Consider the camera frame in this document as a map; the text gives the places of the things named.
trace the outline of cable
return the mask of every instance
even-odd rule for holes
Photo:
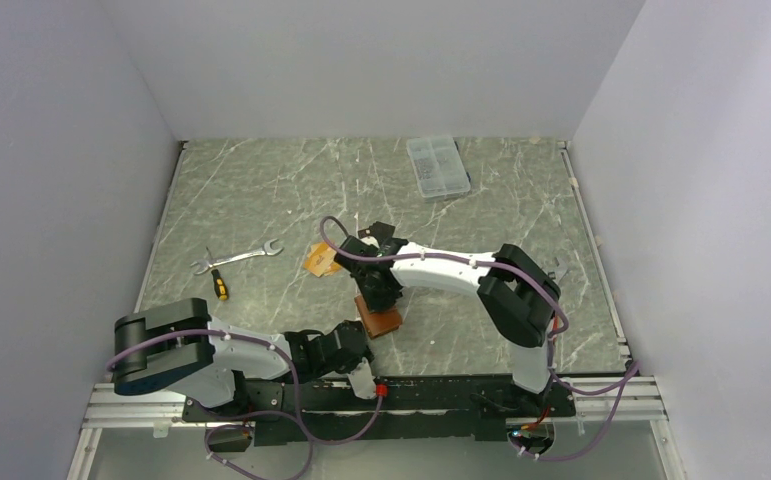
[[[499,411],[499,412],[518,412],[518,411],[520,411],[517,408],[512,408],[512,407],[507,407],[505,405],[500,405],[499,403],[497,403],[497,402],[495,402],[495,401],[493,401],[493,400],[491,400],[491,399],[489,399],[487,397],[484,397],[484,396],[482,396],[482,395],[480,395],[480,394],[478,394],[476,392],[471,392],[470,395],[468,395],[468,397],[470,397],[471,399],[478,398],[480,400],[480,402],[484,402],[486,405],[490,405],[490,406],[496,408],[497,411]]]
[[[603,439],[603,437],[606,435],[606,432],[609,430],[609,425],[611,425],[612,419],[615,417],[615,413],[617,412],[618,405],[620,405],[621,400],[621,394],[623,393],[623,389],[626,386],[627,382],[630,378],[632,378],[636,373],[638,373],[638,362],[633,362],[633,364],[630,366],[629,370],[626,372],[626,374],[621,378],[620,381],[615,382],[605,388],[601,388],[599,390],[595,390],[592,392],[585,391],[578,389],[574,387],[573,385],[563,381],[561,378],[559,378],[558,375],[556,375],[555,369],[553,367],[553,354],[555,353],[554,348],[554,342],[552,341],[557,335],[565,332],[570,327],[570,322],[568,321],[567,315],[565,315],[565,312],[562,311],[562,307],[559,305],[556,300],[550,296],[550,294],[547,293],[547,291],[544,290],[544,288],[538,283],[537,280],[529,276],[526,272],[522,271],[519,268],[513,267],[511,265],[507,265],[505,263],[500,262],[486,262],[486,261],[472,261],[470,259],[459,257],[457,255],[451,255],[449,253],[442,253],[442,252],[426,252],[421,256],[420,253],[405,253],[405,254],[396,254],[396,255],[383,255],[381,257],[363,257],[361,255],[355,255],[350,252],[347,252],[341,247],[335,245],[332,240],[329,239],[329,237],[326,235],[326,222],[331,221],[335,223],[338,228],[341,229],[341,231],[344,233],[345,236],[350,236],[349,232],[347,231],[347,228],[341,223],[340,220],[335,218],[332,215],[327,215],[323,217],[320,220],[319,224],[319,231],[320,236],[323,238],[323,241],[329,245],[329,248],[332,250],[335,250],[342,256],[349,258],[350,260],[355,260],[357,262],[366,262],[366,263],[378,263],[378,262],[391,262],[395,260],[407,260],[410,258],[439,258],[443,260],[450,260],[457,263],[462,263],[465,265],[471,265],[471,262],[473,265],[477,265],[480,267],[488,267],[488,268],[497,268],[500,270],[505,270],[519,279],[526,282],[530,287],[535,290],[538,295],[550,305],[550,308],[553,309],[553,311],[556,313],[558,318],[562,322],[561,327],[555,327],[550,330],[550,332],[547,334],[547,364],[548,364],[548,370],[550,371],[550,377],[553,379],[554,382],[558,383],[562,387],[564,387],[567,390],[570,390],[571,392],[578,393],[580,395],[588,395],[588,396],[594,396],[594,395],[601,395],[603,393],[606,393],[610,390],[618,389],[617,397],[615,398],[615,403],[612,406],[612,410],[609,412],[609,415],[606,417],[606,420],[603,422],[603,425],[600,426],[600,430],[597,432],[597,435],[594,436],[594,438],[591,440],[591,442],[585,446],[582,450],[580,450],[577,453],[566,455],[562,457],[539,457],[538,455],[535,455],[536,460],[542,460],[542,461],[549,461],[549,462],[555,462],[555,461],[567,461],[567,460],[574,460],[576,458],[579,458],[588,452],[590,452],[597,443],[600,442],[600,440]]]
[[[341,439],[341,440],[323,440],[321,438],[316,437],[311,431],[306,427],[305,422],[303,422],[302,417],[302,402],[300,401],[302,397],[302,388],[300,386],[300,378],[299,374],[297,373],[297,368],[294,366],[293,360],[291,360],[291,357],[288,356],[287,353],[282,351],[280,348],[276,348],[275,345],[268,342],[267,340],[263,340],[256,337],[250,337],[249,335],[243,335],[240,333],[231,333],[231,332],[224,332],[221,330],[211,330],[211,329],[204,329],[204,328],[195,328],[190,330],[180,330],[178,332],[169,332],[165,333],[163,335],[159,335],[157,337],[151,338],[149,340],[146,340],[144,342],[138,343],[137,345],[133,345],[122,352],[118,353],[117,355],[111,357],[107,362],[105,362],[105,369],[107,371],[113,371],[114,366],[123,361],[126,357],[129,355],[132,355],[136,352],[139,352],[141,350],[144,350],[146,348],[152,347],[154,345],[157,345],[159,343],[163,343],[169,340],[173,340],[176,338],[181,337],[192,337],[192,336],[208,336],[208,337],[220,337],[224,340],[228,339],[234,339],[238,341],[243,342],[249,342],[254,343],[256,345],[261,345],[265,348],[272,349],[272,351],[276,354],[278,354],[282,360],[285,361],[285,363],[288,364],[288,367],[291,371],[291,377],[294,382],[294,411],[296,415],[290,415],[285,412],[276,412],[276,411],[260,411],[260,412],[251,412],[246,413],[239,416],[234,417],[219,417],[215,416],[216,418],[223,420],[223,421],[246,421],[251,418],[256,418],[264,415],[271,415],[271,416],[280,416],[283,418],[290,419],[294,423],[297,424],[298,427],[300,427],[300,430],[303,432],[303,435],[306,437],[306,441],[308,442],[308,457],[306,458],[306,463],[303,465],[303,468],[300,469],[299,472],[289,477],[287,480],[297,480],[298,478],[302,477],[306,471],[311,466],[311,460],[312,456],[314,454],[314,443],[319,443],[322,445],[343,445],[345,443],[352,442],[354,440],[357,440],[361,438],[368,429],[373,425],[373,423],[376,421],[376,418],[379,416],[379,412],[382,409],[382,400],[383,395],[378,395],[378,399],[376,401],[376,408],[373,411],[373,415],[370,417],[370,420],[367,421],[367,424],[365,424],[364,427],[362,427],[361,430],[358,431],[355,435],[351,435],[347,438]],[[259,477],[258,475],[255,475],[253,473],[248,472],[247,470],[244,470],[243,468],[239,467],[238,465],[235,465],[232,462],[229,462],[228,460],[221,458],[219,455],[211,451],[211,448],[209,446],[208,440],[211,438],[211,435],[214,434],[217,431],[220,430],[229,430],[231,428],[240,428],[239,425],[221,425],[220,427],[213,428],[209,430],[209,432],[205,436],[205,448],[206,452],[208,452],[208,457],[212,460],[215,460],[219,463],[221,463],[223,466],[229,467],[232,470],[240,473],[241,475],[244,475],[246,477],[249,477],[253,480],[266,480],[262,477]]]
[[[555,330],[556,328],[559,328],[559,316],[558,315],[554,315],[553,316],[553,329]],[[551,343],[553,343],[553,345],[555,346],[556,339],[553,338]],[[520,429],[521,430],[530,431],[530,430],[534,430],[534,429],[538,428],[538,426],[541,425],[541,422],[543,422],[544,419],[546,419],[547,415],[549,415],[549,414],[550,414],[550,406],[547,405],[547,407],[544,408],[544,411],[541,412],[541,416],[539,416],[537,420],[535,420],[532,423],[524,424],[523,426],[520,427]]]

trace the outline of orange object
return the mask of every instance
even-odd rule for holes
[[[314,274],[315,277],[332,275],[341,269],[341,266],[335,263],[334,259],[335,250],[329,248],[326,242],[316,243],[311,246],[308,258],[303,263],[303,268]]]
[[[393,332],[403,324],[403,316],[397,311],[397,307],[391,307],[387,312],[370,313],[367,309],[367,303],[361,295],[355,298],[356,308],[361,316],[361,323],[367,330],[367,336],[376,338],[386,333]]]

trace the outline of clear plastic organizer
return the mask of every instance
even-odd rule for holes
[[[470,191],[470,178],[453,137],[414,138],[406,142],[406,149],[424,200],[460,197]]]

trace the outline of gray marble table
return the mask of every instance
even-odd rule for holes
[[[255,331],[328,331],[357,317],[356,287],[345,271],[317,278],[302,268],[333,214],[351,231],[376,220],[396,236],[462,252],[520,245],[550,268],[570,271],[561,304],[571,329],[557,344],[564,372],[620,372],[623,362],[597,266],[556,142],[457,139],[472,177],[466,197],[425,203],[405,139],[220,139],[186,144],[161,226],[141,307],[185,297],[208,300],[218,318]],[[333,229],[334,238],[340,232]],[[210,275],[189,265],[209,246],[215,256],[279,238],[285,250],[221,268],[230,299],[213,294]],[[511,371],[507,342],[477,298],[408,288],[396,332],[371,341],[380,375]]]

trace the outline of purple cable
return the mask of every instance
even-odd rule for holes
[[[629,371],[626,372],[626,375],[624,375],[623,379],[621,380],[621,386],[618,387],[618,395],[615,397],[615,402],[612,404],[612,409],[609,410],[609,415],[606,417],[606,420],[603,421],[603,424],[600,425],[600,430],[597,431],[597,434],[594,435],[594,438],[592,438],[591,441],[588,442],[588,445],[580,449],[578,452],[572,453],[570,455],[562,455],[559,457],[542,457],[540,455],[532,455],[532,457],[535,460],[542,461],[542,462],[567,462],[570,460],[576,460],[577,458],[580,458],[580,457],[584,457],[589,452],[591,452],[591,450],[593,450],[594,447],[596,447],[597,444],[603,440],[603,437],[606,436],[606,433],[608,433],[609,426],[612,424],[612,419],[615,418],[615,413],[617,413],[618,406],[621,403],[621,395],[623,394],[623,389],[626,388],[626,384],[629,381],[629,379],[632,378],[637,372],[638,372],[638,362],[635,362],[632,364]],[[514,447],[515,450],[520,452],[520,447],[515,445],[511,439],[509,439],[509,444],[512,447]]]
[[[115,365],[117,365],[119,362],[123,361],[123,359],[125,359],[129,355],[132,355],[135,352],[139,352],[141,350],[149,348],[149,347],[151,347],[153,345],[157,345],[159,343],[166,342],[168,340],[173,340],[175,338],[190,337],[190,336],[197,336],[197,335],[204,335],[204,336],[208,336],[208,337],[221,337],[221,338],[225,338],[226,335],[228,335],[230,339],[240,340],[240,341],[249,342],[249,343],[254,343],[254,344],[257,344],[257,345],[261,345],[261,346],[263,346],[265,348],[270,348],[271,346],[273,346],[272,343],[270,343],[270,342],[268,342],[266,340],[262,340],[260,338],[255,338],[255,337],[250,337],[248,335],[242,335],[242,334],[239,334],[239,333],[231,333],[231,332],[224,332],[224,331],[221,331],[221,330],[210,330],[210,329],[180,330],[178,332],[170,332],[170,333],[165,333],[163,335],[159,335],[157,337],[151,338],[149,340],[146,340],[144,342],[141,342],[141,343],[139,343],[137,345],[133,345],[133,346],[123,350],[122,352],[120,352],[117,355],[111,357],[111,359],[109,359],[107,362],[105,362],[105,369],[110,372],[110,371],[114,370],[114,366]],[[222,421],[245,421],[245,420],[248,420],[250,418],[260,417],[260,416],[264,416],[264,415],[278,415],[280,417],[288,418],[288,419],[292,420],[294,423],[296,423],[297,426],[300,427],[300,430],[305,435],[306,441],[309,444],[308,458],[306,459],[305,465],[303,465],[303,468],[299,472],[297,472],[296,474],[294,474],[293,476],[291,476],[291,477],[289,477],[287,479],[287,480],[297,480],[298,478],[303,476],[306,473],[306,471],[309,469],[309,467],[311,466],[311,460],[312,460],[312,456],[313,456],[313,452],[314,452],[313,443],[320,443],[322,445],[343,445],[345,443],[349,443],[349,442],[352,442],[354,440],[358,440],[359,438],[361,438],[367,432],[368,429],[370,429],[370,427],[373,425],[373,422],[375,422],[376,418],[379,416],[379,412],[382,409],[382,399],[383,399],[383,397],[381,397],[381,396],[378,397],[377,402],[376,402],[376,408],[374,409],[373,415],[371,415],[370,420],[368,420],[367,424],[365,424],[365,426],[362,427],[362,429],[359,430],[358,433],[356,433],[355,435],[351,435],[350,437],[347,437],[347,438],[344,438],[344,439],[341,439],[341,440],[323,440],[321,438],[317,438],[316,436],[314,436],[313,433],[311,433],[311,431],[308,429],[308,427],[306,427],[305,422],[303,422],[302,402],[300,402],[300,398],[302,397],[302,389],[300,387],[300,377],[299,377],[299,374],[297,373],[296,367],[294,366],[293,360],[291,360],[291,357],[289,357],[288,354],[283,352],[281,349],[276,348],[273,351],[276,354],[278,354],[282,358],[282,360],[285,361],[285,363],[288,364],[288,367],[289,367],[289,369],[291,371],[291,377],[293,378],[293,381],[294,381],[294,404],[295,404],[295,413],[296,413],[296,415],[292,416],[292,415],[289,415],[289,414],[287,414],[285,412],[275,412],[275,411],[266,412],[266,411],[263,411],[263,412],[251,412],[251,413],[247,413],[247,414],[239,415],[239,416],[235,416],[235,417],[220,417],[220,416],[216,416],[215,415],[215,418],[217,418],[218,420],[222,420]],[[209,438],[211,438],[211,435],[213,433],[215,433],[215,432],[217,432],[218,430],[221,430],[221,429],[228,430],[228,429],[231,429],[231,428],[239,428],[239,427],[240,427],[239,425],[221,425],[219,427],[216,427],[216,428],[213,428],[213,429],[209,430],[209,432],[205,436],[205,448],[206,448],[206,452],[209,453],[209,458],[211,458],[211,459],[213,459],[213,460],[223,464],[224,466],[229,467],[232,470],[240,473],[241,475],[249,477],[249,478],[251,478],[253,480],[266,480],[266,479],[264,479],[262,477],[259,477],[258,475],[255,475],[253,473],[250,473],[250,472],[244,470],[243,468],[235,465],[232,462],[229,462],[229,461],[227,461],[227,460],[225,460],[223,458],[220,458],[219,455],[216,455],[215,453],[213,453],[211,451],[211,449],[209,448],[208,440],[209,440]]]
[[[341,247],[335,245],[335,243],[329,239],[329,237],[326,235],[327,221],[332,221],[338,226],[338,228],[341,229],[342,232],[344,232],[345,236],[348,236],[348,237],[350,236],[350,233],[347,231],[347,228],[344,226],[344,224],[341,223],[340,220],[338,220],[332,215],[327,215],[320,220],[319,230],[320,230],[321,238],[323,238],[323,241],[326,242],[327,245],[329,245],[329,248],[340,253],[342,256],[349,258],[350,260],[355,260],[357,262],[377,263],[377,262],[390,262],[394,260],[406,260],[409,258],[421,258],[421,255],[419,253],[383,255],[381,257],[363,257],[361,255],[352,254],[350,252],[342,250]],[[459,257],[456,255],[451,255],[448,253],[429,252],[424,254],[424,256],[426,258],[440,258],[444,260],[451,260],[454,262],[462,263],[465,265],[470,265],[469,259]],[[562,307],[559,305],[558,302],[556,302],[555,299],[553,299],[553,297],[550,296],[550,294],[547,293],[547,291],[544,290],[544,288],[538,283],[537,280],[535,280],[534,278],[532,278],[526,272],[522,271],[519,268],[513,267],[511,265],[507,265],[505,263],[500,263],[500,262],[477,261],[476,265],[480,267],[498,268],[501,270],[505,270],[509,273],[512,273],[519,279],[529,284],[529,286],[531,286],[538,293],[538,295],[550,305],[550,307],[553,309],[556,315],[558,315],[559,319],[562,321],[562,325],[559,328],[551,330],[550,333],[547,334],[547,342],[549,344],[547,348],[547,357],[548,357],[547,363],[548,363],[548,369],[550,371],[550,376],[554,382],[557,382],[559,385],[566,388],[567,390],[570,390],[571,392],[578,393],[580,395],[587,395],[587,396],[601,395],[603,393],[614,390],[616,388],[618,389],[618,395],[615,398],[614,406],[612,407],[612,410],[609,412],[609,415],[606,417],[606,420],[603,422],[603,425],[600,427],[600,430],[597,432],[597,435],[595,435],[595,437],[592,439],[591,443],[589,443],[585,448],[583,448],[579,452],[571,455],[567,455],[563,457],[550,457],[550,458],[538,458],[538,459],[548,461],[548,462],[554,462],[554,461],[561,462],[561,461],[567,461],[567,460],[574,460],[579,457],[582,457],[583,455],[590,452],[594,448],[594,446],[596,446],[600,442],[600,440],[603,439],[603,437],[606,435],[606,432],[609,430],[609,425],[611,425],[612,419],[615,416],[615,412],[618,409],[618,405],[620,405],[621,394],[623,393],[624,387],[626,386],[629,379],[632,378],[636,373],[638,373],[638,362],[634,362],[630,366],[630,369],[626,372],[626,374],[623,376],[623,378],[621,378],[620,381],[615,382],[605,388],[601,388],[599,390],[595,390],[592,392],[581,390],[563,381],[561,378],[559,378],[558,375],[556,375],[556,372],[553,369],[553,354],[555,352],[555,348],[552,341],[554,337],[566,331],[570,326],[568,317],[567,315],[565,315],[565,312],[562,311]]]

